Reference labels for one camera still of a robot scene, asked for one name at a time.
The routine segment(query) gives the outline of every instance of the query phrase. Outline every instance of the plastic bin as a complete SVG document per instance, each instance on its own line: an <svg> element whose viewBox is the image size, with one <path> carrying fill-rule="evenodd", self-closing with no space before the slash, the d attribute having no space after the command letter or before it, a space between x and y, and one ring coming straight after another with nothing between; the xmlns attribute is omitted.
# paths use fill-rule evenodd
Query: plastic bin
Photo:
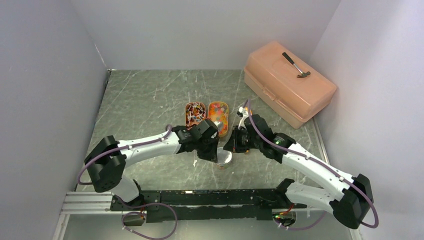
<svg viewBox="0 0 424 240"><path fill-rule="evenodd" d="M310 75L298 78L300 72L282 55L284 52ZM337 89L276 41L252 52L244 73L246 84L295 129L327 106Z"/></svg>

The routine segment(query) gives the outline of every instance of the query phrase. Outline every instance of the orange tray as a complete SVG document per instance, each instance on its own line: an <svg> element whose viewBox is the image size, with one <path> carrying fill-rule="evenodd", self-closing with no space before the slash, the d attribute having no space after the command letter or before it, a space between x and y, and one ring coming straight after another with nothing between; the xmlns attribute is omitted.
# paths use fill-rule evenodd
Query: orange tray
<svg viewBox="0 0 424 240"><path fill-rule="evenodd" d="M214 101L209 104L207 110L207 118L211 119L213 122L222 122L223 127L219 131L219 137L224 137L228 132L228 115L229 107L225 102Z"/></svg>
<svg viewBox="0 0 424 240"><path fill-rule="evenodd" d="M206 106L198 101L185 105L185 126L191 128L206 119Z"/></svg>

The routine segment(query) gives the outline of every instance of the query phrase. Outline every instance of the hammer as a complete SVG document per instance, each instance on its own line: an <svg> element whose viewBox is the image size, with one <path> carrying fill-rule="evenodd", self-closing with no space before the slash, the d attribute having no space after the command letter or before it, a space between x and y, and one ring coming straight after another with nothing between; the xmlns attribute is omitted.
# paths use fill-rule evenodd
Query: hammer
<svg viewBox="0 0 424 240"><path fill-rule="evenodd" d="M282 55L285 57L285 59L287 59L287 61L289 61L291 64L293 64L293 66L300 72L300 75L297 75L298 78L306 78L307 76L311 75L310 71L307 72L303 72L297 65L296 63L293 61L293 59L291 57L289 57L289 55L287 55L286 52L283 52Z"/></svg>

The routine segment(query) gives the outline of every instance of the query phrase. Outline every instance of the green marble tabletop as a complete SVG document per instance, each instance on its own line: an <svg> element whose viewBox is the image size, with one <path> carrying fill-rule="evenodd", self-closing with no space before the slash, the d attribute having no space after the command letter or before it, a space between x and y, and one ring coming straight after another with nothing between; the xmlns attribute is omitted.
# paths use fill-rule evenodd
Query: green marble tabletop
<svg viewBox="0 0 424 240"><path fill-rule="evenodd" d="M292 128L245 84L243 70L112 71L88 151L108 135L114 135L117 140L132 140L162 133L166 124L184 125L188 102L208 106L213 101L229 106L229 131L219 143L223 146L232 126L240 119L237 109L249 98L252 111L263 117L274 132L291 136L323 159L313 121L299 129ZM267 159L258 150L233 154L232 163L226 169L188 152L136 163L125 169L124 174L137 180L143 190L275 188L285 178L317 186L302 173ZM87 173L82 180L89 181ZM93 190L92 186L77 188L77 191Z"/></svg>

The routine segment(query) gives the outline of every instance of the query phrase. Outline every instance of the robotic arm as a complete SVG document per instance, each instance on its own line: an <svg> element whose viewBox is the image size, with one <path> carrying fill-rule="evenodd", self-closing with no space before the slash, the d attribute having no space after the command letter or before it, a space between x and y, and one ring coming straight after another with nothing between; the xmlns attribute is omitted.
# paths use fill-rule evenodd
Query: robotic arm
<svg viewBox="0 0 424 240"><path fill-rule="evenodd" d="M265 157L299 170L323 187L306 186L286 178L273 191L279 202L316 207L331 213L343 225L358 228L370 209L365 197L373 201L367 177L362 174L354 177L319 160L293 138L273 132L259 115L249 116L247 108L241 107L237 114L241 117L240 123L233 127L224 150L246 153L258 149ZM175 126L164 133L135 140L103 138L84 161L94 190L111 191L132 206L143 204L140 186L123 176L124 169L157 156L193 150L200 159L216 163L219 127L221 123L206 119L190 129Z"/></svg>

